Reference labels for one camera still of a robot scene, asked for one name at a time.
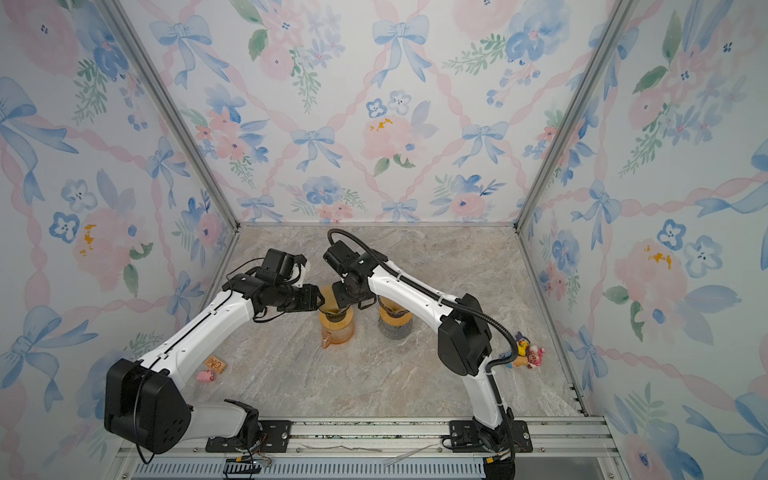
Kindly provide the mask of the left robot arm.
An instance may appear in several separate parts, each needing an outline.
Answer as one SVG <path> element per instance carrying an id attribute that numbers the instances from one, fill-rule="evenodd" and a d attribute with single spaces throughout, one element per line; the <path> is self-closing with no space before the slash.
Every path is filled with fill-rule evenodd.
<path id="1" fill-rule="evenodd" d="M 267 323 L 267 312 L 313 312 L 324 299 L 308 284 L 305 256 L 270 249 L 260 264 L 233 273 L 211 303 L 170 339 L 137 360 L 116 361 L 106 374 L 104 428 L 137 446 L 163 454 L 190 439 L 219 438 L 241 451 L 263 437 L 259 412 L 241 401 L 189 403 L 186 383 L 240 326 Z"/>

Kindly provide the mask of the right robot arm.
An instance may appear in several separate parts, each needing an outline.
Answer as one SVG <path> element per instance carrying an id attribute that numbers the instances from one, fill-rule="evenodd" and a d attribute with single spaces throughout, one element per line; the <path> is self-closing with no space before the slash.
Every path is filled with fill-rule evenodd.
<path id="1" fill-rule="evenodd" d="M 462 379 L 479 442 L 488 451 L 514 452 L 514 414 L 493 369 L 517 358 L 514 335 L 483 312 L 477 298 L 440 292 L 413 278 L 355 235 L 332 229 L 325 262 L 339 275 L 332 290 L 346 307 L 384 297 L 405 308 L 437 334 L 442 364 Z"/>

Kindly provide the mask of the brown paper coffee filter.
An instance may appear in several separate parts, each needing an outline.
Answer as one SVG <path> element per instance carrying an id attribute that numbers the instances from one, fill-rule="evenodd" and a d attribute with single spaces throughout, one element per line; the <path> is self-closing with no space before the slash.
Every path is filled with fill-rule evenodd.
<path id="1" fill-rule="evenodd" d="M 378 297 L 378 303 L 380 308 L 383 309 L 388 316 L 393 318 L 400 318 L 409 313 L 409 311 L 406 308 L 404 308 L 397 302 L 394 302 L 391 299 L 388 299 L 383 296 Z"/>

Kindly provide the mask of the grey glass carafe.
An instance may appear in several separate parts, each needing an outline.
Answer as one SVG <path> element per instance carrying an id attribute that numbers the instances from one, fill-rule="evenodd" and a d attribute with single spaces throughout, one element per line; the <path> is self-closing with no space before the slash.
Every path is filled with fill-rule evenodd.
<path id="1" fill-rule="evenodd" d="M 380 320 L 378 323 L 379 331 L 388 339 L 402 340 L 408 337 L 413 330 L 413 323 L 408 322 L 403 325 L 391 325 Z"/>

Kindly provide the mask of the wooden ring dripper holder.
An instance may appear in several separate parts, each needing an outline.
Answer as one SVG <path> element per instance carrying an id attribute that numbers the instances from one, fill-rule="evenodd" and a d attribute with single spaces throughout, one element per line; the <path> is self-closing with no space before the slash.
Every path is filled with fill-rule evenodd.
<path id="1" fill-rule="evenodd" d="M 413 318 L 413 314 L 408 310 L 390 311 L 384 307 L 379 307 L 379 316 L 386 326 L 393 328 L 408 325 Z"/>

